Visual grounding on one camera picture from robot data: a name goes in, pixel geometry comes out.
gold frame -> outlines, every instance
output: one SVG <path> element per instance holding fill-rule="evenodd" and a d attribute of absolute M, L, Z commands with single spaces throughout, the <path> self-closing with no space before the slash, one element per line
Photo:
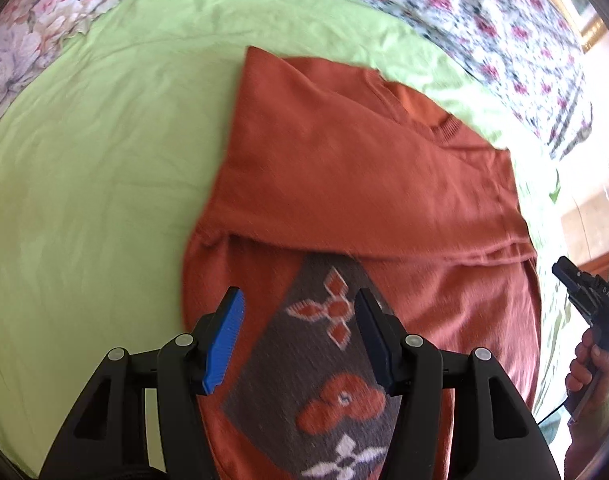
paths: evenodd
<path fill-rule="evenodd" d="M 600 41 L 603 36 L 607 33 L 608 29 L 604 24 L 603 20 L 598 14 L 596 14 L 587 25 L 580 30 L 573 15 L 569 12 L 569 9 L 562 0 L 549 0 L 556 8 L 561 12 L 564 18 L 569 22 L 574 32 L 580 38 L 582 50 L 586 53 L 593 46 Z"/>

human hand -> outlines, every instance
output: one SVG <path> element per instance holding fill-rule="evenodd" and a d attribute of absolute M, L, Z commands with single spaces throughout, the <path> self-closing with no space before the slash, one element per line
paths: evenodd
<path fill-rule="evenodd" d="M 592 412 L 602 406 L 609 398 L 609 352 L 595 344 L 593 331 L 589 328 L 582 334 L 582 342 L 575 347 L 576 359 L 571 361 L 567 375 L 566 386 L 570 392 L 578 392 L 591 382 L 593 376 L 587 369 L 588 360 L 602 371 L 599 382 L 593 390 L 591 398 L 585 405 L 586 412 Z"/>

floral pattern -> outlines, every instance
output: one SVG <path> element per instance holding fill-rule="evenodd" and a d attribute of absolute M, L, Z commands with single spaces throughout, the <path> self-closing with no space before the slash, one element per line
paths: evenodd
<path fill-rule="evenodd" d="M 347 282 L 337 272 L 337 269 L 332 267 L 324 280 L 324 288 L 329 293 L 329 297 L 323 303 L 313 300 L 299 301 L 290 305 L 286 312 L 289 316 L 310 323 L 323 318 L 328 319 L 327 335 L 338 348 L 344 350 L 351 339 L 351 330 L 347 326 L 347 322 L 355 314 L 353 302 L 347 299 Z"/>
<path fill-rule="evenodd" d="M 578 38 L 549 0 L 362 0 L 409 23 L 502 99 L 551 158 L 591 133 Z"/>
<path fill-rule="evenodd" d="M 62 51 L 120 0 L 10 0 L 0 13 L 0 117 Z"/>
<path fill-rule="evenodd" d="M 359 453 L 355 452 L 355 448 L 355 441 L 348 434 L 344 434 L 335 446 L 335 460 L 333 462 L 319 462 L 312 468 L 302 471 L 302 476 L 350 480 L 355 476 L 355 468 L 361 464 L 373 462 L 386 453 L 385 447 L 367 447 Z"/>
<path fill-rule="evenodd" d="M 343 418 L 364 422 L 380 416 L 386 398 L 380 390 L 370 387 L 353 374 L 338 374 L 329 379 L 319 393 L 297 417 L 297 427 L 310 435 L 324 434 L 335 428 Z"/>

floral bedspread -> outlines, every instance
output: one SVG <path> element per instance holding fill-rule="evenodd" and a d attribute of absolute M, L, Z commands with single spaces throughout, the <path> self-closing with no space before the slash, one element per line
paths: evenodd
<path fill-rule="evenodd" d="M 59 56 L 63 38 L 87 32 L 120 0 L 10 0 L 0 14 L 0 117 Z"/>
<path fill-rule="evenodd" d="M 362 0 L 441 47 L 546 144 L 566 155 L 591 133 L 582 49 L 549 0 Z"/>

orange t-shirt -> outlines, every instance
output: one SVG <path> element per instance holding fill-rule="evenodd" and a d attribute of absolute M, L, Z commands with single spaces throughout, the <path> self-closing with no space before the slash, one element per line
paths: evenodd
<path fill-rule="evenodd" d="M 374 70 L 250 47 L 225 161 L 188 243 L 187 328 L 239 286 L 246 317 L 200 399 L 225 479 L 377 478 L 399 398 L 384 395 L 353 298 L 438 348 L 491 349 L 532 405 L 535 250 L 510 155 Z M 443 395 L 446 478 L 453 395 Z"/>

